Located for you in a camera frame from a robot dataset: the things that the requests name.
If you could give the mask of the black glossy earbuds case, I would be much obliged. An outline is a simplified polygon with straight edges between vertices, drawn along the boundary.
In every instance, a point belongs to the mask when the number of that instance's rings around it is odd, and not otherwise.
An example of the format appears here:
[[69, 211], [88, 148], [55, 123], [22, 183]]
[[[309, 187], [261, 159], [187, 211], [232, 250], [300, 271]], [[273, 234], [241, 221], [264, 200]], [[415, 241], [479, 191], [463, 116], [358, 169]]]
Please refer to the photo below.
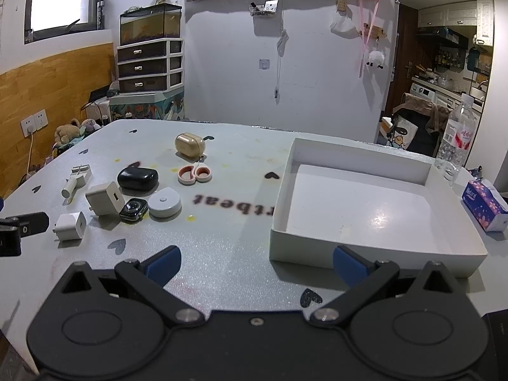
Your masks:
[[158, 184], [157, 170], [128, 166], [117, 176], [118, 185], [126, 190], [149, 192]]

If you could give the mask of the small white charger plug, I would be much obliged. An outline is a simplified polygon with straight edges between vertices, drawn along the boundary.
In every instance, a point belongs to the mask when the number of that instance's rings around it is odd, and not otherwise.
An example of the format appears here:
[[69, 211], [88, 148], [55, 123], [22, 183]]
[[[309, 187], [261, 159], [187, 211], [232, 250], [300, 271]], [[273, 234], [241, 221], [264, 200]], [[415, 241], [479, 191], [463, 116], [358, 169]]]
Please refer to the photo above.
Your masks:
[[81, 211], [63, 213], [58, 217], [52, 231], [61, 242], [81, 240], [86, 225], [86, 217]]

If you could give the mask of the black smartwatch body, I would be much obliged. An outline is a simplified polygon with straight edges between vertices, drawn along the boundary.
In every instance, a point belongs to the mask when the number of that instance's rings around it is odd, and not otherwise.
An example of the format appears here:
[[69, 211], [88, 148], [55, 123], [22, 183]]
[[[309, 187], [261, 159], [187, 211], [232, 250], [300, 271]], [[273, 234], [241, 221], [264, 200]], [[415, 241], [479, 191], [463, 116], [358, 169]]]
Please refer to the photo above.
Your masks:
[[147, 211], [148, 204], [146, 200], [132, 198], [123, 206], [119, 216], [122, 222], [135, 224], [142, 220]]

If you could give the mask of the brown teddy bear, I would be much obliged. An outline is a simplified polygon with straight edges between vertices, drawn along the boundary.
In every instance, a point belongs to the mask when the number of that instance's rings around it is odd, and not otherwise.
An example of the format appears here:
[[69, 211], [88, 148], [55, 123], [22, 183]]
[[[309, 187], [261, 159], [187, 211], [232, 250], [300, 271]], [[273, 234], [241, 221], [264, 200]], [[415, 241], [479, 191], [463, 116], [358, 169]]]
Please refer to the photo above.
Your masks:
[[54, 133], [54, 142], [57, 147], [70, 143], [81, 136], [80, 122], [73, 119], [69, 124], [58, 126]]

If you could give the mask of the white drawer cabinet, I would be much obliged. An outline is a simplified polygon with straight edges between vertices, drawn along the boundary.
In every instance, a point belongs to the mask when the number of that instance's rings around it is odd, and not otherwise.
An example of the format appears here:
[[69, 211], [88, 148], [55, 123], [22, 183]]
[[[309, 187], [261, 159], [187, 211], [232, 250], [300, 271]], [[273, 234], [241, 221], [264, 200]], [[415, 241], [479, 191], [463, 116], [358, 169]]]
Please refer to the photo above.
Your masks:
[[122, 94], [169, 91], [184, 87], [184, 40], [160, 38], [117, 46]]

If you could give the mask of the white watch band tool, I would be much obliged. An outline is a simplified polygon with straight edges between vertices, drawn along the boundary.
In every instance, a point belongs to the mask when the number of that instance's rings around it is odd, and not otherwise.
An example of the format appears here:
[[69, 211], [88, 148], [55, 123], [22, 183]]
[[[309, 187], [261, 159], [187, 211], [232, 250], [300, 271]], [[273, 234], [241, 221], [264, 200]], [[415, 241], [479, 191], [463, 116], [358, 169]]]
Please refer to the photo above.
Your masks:
[[77, 188], [82, 188], [88, 182], [91, 174], [91, 167], [88, 164], [74, 166], [61, 190], [61, 195], [65, 199], [69, 199]]

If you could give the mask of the white wall power socket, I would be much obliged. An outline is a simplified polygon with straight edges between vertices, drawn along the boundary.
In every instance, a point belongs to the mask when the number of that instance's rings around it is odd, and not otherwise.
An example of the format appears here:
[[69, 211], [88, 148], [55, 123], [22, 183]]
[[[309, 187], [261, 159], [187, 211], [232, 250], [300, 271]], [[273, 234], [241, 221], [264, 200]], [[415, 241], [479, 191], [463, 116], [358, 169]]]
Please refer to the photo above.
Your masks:
[[23, 132], [23, 137], [27, 138], [39, 131], [41, 128], [48, 125], [46, 110], [42, 109], [39, 112], [28, 116], [20, 121], [20, 126]]

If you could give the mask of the orange white small scissors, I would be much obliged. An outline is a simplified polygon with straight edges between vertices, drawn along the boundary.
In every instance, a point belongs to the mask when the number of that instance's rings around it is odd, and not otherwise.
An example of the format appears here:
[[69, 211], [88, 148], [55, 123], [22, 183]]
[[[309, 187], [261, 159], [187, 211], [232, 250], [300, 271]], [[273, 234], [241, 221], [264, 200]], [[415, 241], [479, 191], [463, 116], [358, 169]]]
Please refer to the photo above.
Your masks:
[[181, 167], [177, 173], [178, 182], [184, 186], [192, 186], [196, 182], [210, 182], [212, 177], [212, 171], [210, 168], [202, 163], [186, 165]]

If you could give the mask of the large white charger block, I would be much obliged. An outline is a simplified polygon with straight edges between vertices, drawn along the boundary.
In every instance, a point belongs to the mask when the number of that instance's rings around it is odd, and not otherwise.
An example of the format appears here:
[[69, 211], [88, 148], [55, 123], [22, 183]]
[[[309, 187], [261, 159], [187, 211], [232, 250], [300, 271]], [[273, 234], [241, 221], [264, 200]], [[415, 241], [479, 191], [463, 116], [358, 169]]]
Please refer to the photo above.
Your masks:
[[98, 217], [119, 215], [125, 200], [116, 182], [103, 183], [91, 187], [86, 193], [91, 211]]

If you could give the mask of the glass fish tank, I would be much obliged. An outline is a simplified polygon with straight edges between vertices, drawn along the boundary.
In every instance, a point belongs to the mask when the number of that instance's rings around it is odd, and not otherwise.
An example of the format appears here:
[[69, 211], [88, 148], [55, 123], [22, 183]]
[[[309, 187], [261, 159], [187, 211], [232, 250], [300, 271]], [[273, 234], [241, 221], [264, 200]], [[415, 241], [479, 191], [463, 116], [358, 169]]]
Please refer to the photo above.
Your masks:
[[120, 15], [120, 44], [122, 46], [161, 38], [181, 36], [182, 7], [160, 3], [129, 10]]

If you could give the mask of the white cartoon tote bag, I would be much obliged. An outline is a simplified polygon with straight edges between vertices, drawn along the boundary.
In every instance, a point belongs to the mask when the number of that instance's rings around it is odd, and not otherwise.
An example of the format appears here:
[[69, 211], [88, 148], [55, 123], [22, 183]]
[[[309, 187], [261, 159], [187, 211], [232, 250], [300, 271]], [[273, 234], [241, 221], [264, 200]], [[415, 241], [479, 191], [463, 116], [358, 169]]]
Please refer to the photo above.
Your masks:
[[418, 127], [409, 120], [397, 116], [387, 133], [387, 144], [395, 149], [407, 150], [416, 136]]

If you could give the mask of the white shallow cardboard tray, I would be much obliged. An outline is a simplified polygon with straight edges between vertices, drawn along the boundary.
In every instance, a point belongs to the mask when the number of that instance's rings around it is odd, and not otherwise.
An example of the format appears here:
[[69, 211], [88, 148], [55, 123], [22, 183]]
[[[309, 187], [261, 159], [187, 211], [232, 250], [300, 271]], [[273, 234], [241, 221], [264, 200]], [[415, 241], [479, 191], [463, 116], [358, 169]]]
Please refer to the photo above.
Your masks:
[[270, 259], [331, 268], [339, 245], [405, 269], [441, 262], [457, 278], [471, 276], [487, 257], [434, 164], [377, 146], [297, 138], [274, 209]]

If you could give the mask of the gold earbuds case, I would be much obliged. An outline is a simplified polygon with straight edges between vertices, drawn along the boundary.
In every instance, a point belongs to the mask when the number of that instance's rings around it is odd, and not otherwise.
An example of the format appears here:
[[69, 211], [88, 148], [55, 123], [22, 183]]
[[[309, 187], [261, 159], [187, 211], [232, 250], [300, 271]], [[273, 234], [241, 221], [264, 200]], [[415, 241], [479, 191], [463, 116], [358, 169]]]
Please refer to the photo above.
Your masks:
[[175, 147], [178, 153], [188, 158], [199, 158], [204, 154], [205, 140], [190, 132], [183, 132], [176, 136]]

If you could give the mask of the chair with brown jacket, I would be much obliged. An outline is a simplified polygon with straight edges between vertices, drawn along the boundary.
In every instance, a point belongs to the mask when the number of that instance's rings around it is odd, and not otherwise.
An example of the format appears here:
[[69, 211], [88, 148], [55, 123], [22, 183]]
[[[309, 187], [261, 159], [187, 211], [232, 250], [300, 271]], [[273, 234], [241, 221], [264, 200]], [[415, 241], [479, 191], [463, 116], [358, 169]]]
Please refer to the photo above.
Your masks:
[[401, 103], [393, 110], [393, 119], [401, 116], [418, 127], [408, 151], [435, 157], [442, 141], [451, 111], [434, 102], [405, 93]]

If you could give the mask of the white round tape measure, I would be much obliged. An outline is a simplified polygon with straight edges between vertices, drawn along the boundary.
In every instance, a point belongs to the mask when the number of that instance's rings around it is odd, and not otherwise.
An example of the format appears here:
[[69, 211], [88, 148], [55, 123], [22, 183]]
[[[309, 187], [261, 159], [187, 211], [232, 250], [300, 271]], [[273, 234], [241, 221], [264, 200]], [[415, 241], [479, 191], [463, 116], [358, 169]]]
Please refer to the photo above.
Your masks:
[[147, 202], [152, 217], [175, 216], [182, 208], [181, 197], [173, 188], [163, 188], [154, 193]]

